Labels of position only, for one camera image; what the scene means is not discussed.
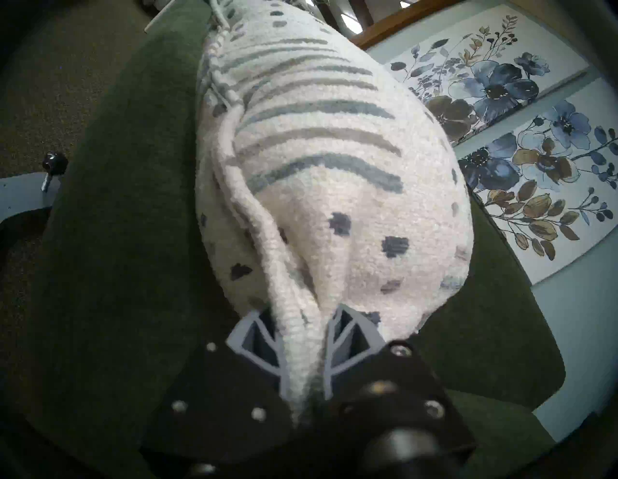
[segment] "gray stripe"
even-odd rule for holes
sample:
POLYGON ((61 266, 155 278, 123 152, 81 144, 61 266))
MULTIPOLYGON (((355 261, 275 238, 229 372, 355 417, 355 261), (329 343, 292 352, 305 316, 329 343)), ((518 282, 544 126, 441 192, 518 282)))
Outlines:
POLYGON ((364 68, 349 67, 347 65, 322 65, 319 67, 315 67, 312 70, 320 70, 322 72, 355 73, 355 74, 360 74, 360 75, 373 76, 373 73, 371 73, 369 70, 365 70, 364 68))
POLYGON ((401 193, 404 189, 404 185, 399 176, 382 171, 380 168, 370 165, 356 156, 342 155, 340 153, 323 153, 322 155, 303 156, 274 171, 251 176, 251 178, 247 180, 247 186, 252 194, 256 194, 279 180, 288 178, 304 169, 319 165, 358 175, 375 187, 385 191, 401 193))
POLYGON ((280 52, 288 52, 288 51, 299 51, 299 50, 314 50, 314 51, 336 51, 333 50, 332 48, 319 48, 319 47, 315 47, 315 46, 282 46, 280 48, 271 48, 269 50, 260 50, 260 51, 254 51, 253 53, 250 53, 249 55, 245 55, 242 56, 240 58, 237 58, 236 60, 231 61, 230 63, 228 63, 227 65, 225 65, 222 68, 223 73, 227 72, 228 70, 231 70, 232 68, 236 68, 240 65, 242 65, 243 63, 247 63, 251 60, 255 60, 260 58, 261 56, 264 55, 270 55, 273 53, 280 53, 280 52))
POLYGON ((375 86, 366 82, 359 82, 356 80, 346 80, 344 78, 305 78, 303 80, 297 80, 295 82, 290 82, 286 85, 281 85, 280 87, 274 88, 269 93, 261 97, 257 103, 261 101, 270 100, 277 95, 283 95, 292 90, 296 90, 297 88, 307 87, 309 85, 326 85, 332 87, 357 87, 364 88, 366 90, 377 90, 375 86))
POLYGON ((355 130, 353 128, 302 128, 298 130, 290 130, 288 132, 279 133, 266 138, 261 138, 259 142, 249 145, 240 150, 236 157, 239 162, 246 161, 247 158, 257 155, 273 146, 281 145, 289 140, 310 140, 312 138, 334 138, 335 140, 350 140, 353 142, 362 143, 364 145, 377 146, 383 150, 390 151, 397 156, 401 156, 401 150, 386 141, 382 136, 365 132, 363 130, 355 130))
POLYGON ((306 101, 303 103, 292 103, 289 105, 276 106, 274 108, 268 108, 264 111, 253 115, 248 120, 242 122, 236 131, 242 130, 251 123, 257 123, 258 121, 268 120, 281 115, 288 115, 293 113, 352 113, 352 114, 364 114, 371 116, 379 116, 381 118, 388 118, 390 120, 395 119, 393 115, 386 110, 380 108, 373 103, 366 103, 364 101, 355 100, 319 100, 319 101, 306 101))
POLYGON ((342 58, 342 57, 338 57, 338 56, 319 55, 319 54, 304 55, 304 56, 299 56, 299 57, 296 57, 296 58, 290 58, 289 60, 281 62, 280 64, 275 65, 274 67, 266 70, 265 72, 258 73, 257 75, 255 75, 254 77, 252 77, 252 78, 250 78, 249 80, 246 80, 246 81, 254 82, 255 80, 259 80, 259 79, 264 78, 264 77, 269 77, 269 76, 271 76, 271 75, 273 75, 275 73, 280 73, 280 72, 283 72, 283 71, 288 70, 290 68, 293 68, 296 65, 299 65, 300 63, 308 62, 310 60, 320 60, 320 59, 341 60, 341 61, 344 61, 344 62, 350 62, 347 58, 342 58))

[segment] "white knit fabric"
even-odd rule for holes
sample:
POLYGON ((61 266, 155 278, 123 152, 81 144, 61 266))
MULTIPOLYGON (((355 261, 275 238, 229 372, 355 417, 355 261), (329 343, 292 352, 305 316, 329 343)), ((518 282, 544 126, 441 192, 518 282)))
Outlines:
POLYGON ((465 181, 439 124, 331 27, 277 0, 213 0, 198 73, 196 205, 240 315, 272 306, 298 420, 344 303, 407 337, 468 274, 465 181))

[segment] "metal bolt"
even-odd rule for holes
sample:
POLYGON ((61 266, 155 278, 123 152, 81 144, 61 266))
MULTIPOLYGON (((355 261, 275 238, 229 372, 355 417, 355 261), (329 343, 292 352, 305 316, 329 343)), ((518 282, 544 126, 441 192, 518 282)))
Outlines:
POLYGON ((266 420, 266 411, 261 407, 254 407, 251 411, 251 417, 257 422, 263 423, 266 420))
POLYGON ((391 346, 391 352, 395 355, 395 356, 399 356, 402 358, 409 358, 410 356, 412 356, 412 349, 410 349, 409 347, 403 345, 403 344, 394 344, 391 346))
POLYGON ((191 468, 189 477, 205 476, 209 474, 214 474, 215 472, 217 472, 217 468, 212 464, 195 464, 191 468))
POLYGON ((444 406, 438 401, 425 401, 425 410, 430 417, 442 419, 444 417, 444 406))
POLYGON ((187 410, 187 403, 184 401, 174 401, 172 403, 172 410, 174 412, 185 412, 187 410))

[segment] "gold leaf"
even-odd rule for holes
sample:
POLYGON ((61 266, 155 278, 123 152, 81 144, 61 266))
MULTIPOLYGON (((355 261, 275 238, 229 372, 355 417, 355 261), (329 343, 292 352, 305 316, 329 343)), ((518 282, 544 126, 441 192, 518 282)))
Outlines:
POLYGON ((564 237, 568 240, 577 241, 579 239, 579 236, 575 234, 575 231, 564 224, 560 225, 560 231, 562 231, 562 234, 564 234, 564 237))
POLYGON ((558 200, 551 206, 551 208, 547 212, 547 216, 558 216, 560 213, 562 213, 562 210, 564 209, 566 204, 566 201, 558 200))
POLYGON ((526 201, 535 194, 536 180, 526 181, 517 192, 517 201, 526 201))
POLYGON ((532 249, 535 251, 537 255, 545 256, 545 252, 543 251, 543 248, 541 248, 541 244, 539 243, 539 240, 536 238, 532 240, 532 249))
POLYGON ((528 218, 538 218, 539 216, 544 215, 550 206, 551 198, 549 197, 549 194, 546 193, 529 200, 523 207, 523 213, 528 216, 528 218))
POLYGON ((549 241, 544 240, 544 241, 541 241, 541 246, 547 253, 547 257, 549 258, 549 260, 554 261, 554 258, 556 257, 556 249, 554 248, 554 245, 550 243, 549 241))
POLYGON ((515 243, 517 243, 517 246, 519 246, 522 250, 528 249, 528 238, 521 233, 515 234, 515 243))
POLYGON ((518 212, 519 210, 521 210, 523 208, 524 204, 525 203, 509 203, 504 208, 504 214, 516 213, 516 212, 518 212))
POLYGON ((517 150, 513 156, 513 163, 517 165, 536 163, 539 159, 539 155, 540 153, 536 150, 526 150, 522 148, 521 150, 517 150))
POLYGON ((539 238, 546 239, 547 241, 553 241, 558 238, 556 228, 549 221, 545 219, 537 219, 530 223, 530 231, 537 235, 539 238))
POLYGON ((572 224, 577 218, 579 218, 579 213, 577 211, 567 211, 560 218, 560 224, 572 224))

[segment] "green armrest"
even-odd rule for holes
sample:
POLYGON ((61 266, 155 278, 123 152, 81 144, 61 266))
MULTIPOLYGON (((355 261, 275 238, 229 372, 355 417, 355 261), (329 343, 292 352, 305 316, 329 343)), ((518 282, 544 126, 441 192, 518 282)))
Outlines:
MULTIPOLYGON (((195 78, 203 0, 177 0, 101 102, 43 237, 28 319, 30 423, 110 477, 149 477, 150 412, 205 324, 237 320, 211 273, 194 211, 195 78)), ((529 409, 564 370, 523 273, 474 210, 461 292, 415 342, 444 384, 529 409)))

